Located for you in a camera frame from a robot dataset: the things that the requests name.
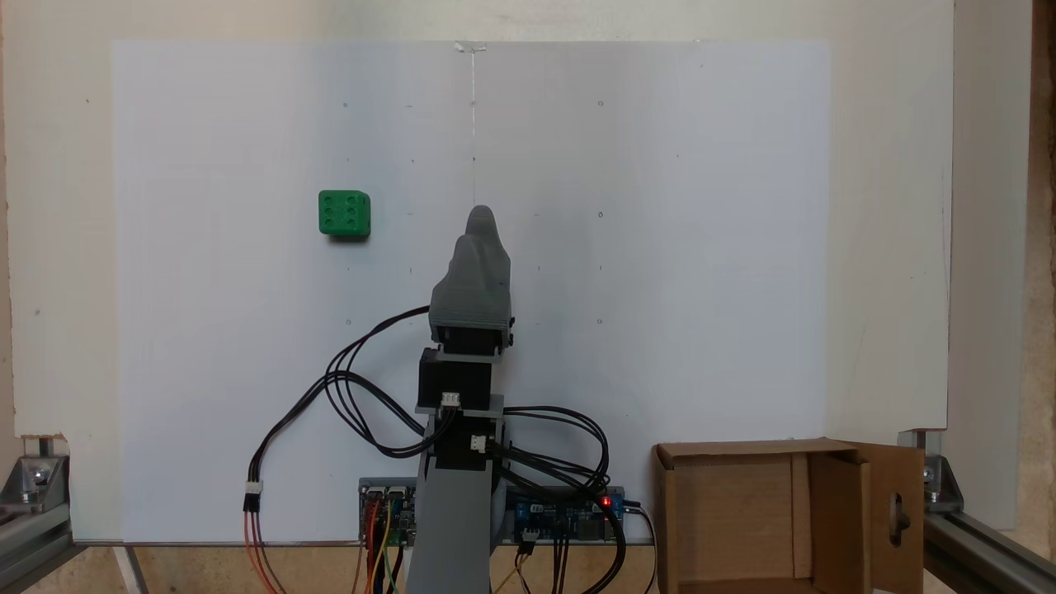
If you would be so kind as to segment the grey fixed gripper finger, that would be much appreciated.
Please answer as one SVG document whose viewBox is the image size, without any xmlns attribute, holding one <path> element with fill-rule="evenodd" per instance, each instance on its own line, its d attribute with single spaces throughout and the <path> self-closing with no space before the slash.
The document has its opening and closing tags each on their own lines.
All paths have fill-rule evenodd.
<svg viewBox="0 0 1056 594">
<path fill-rule="evenodd" d="M 494 239 L 463 234 L 433 287 L 432 324 L 507 324 L 512 318 L 512 260 Z"/>
</svg>

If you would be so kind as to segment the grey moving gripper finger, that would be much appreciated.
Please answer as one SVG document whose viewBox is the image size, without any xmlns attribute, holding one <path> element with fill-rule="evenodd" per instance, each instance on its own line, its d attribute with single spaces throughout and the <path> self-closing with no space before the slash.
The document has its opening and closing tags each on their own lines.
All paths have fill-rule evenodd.
<svg viewBox="0 0 1056 594">
<path fill-rule="evenodd" d="M 465 233 L 491 245 L 499 244 L 497 221 L 487 206 L 473 206 L 465 222 Z"/>
</svg>

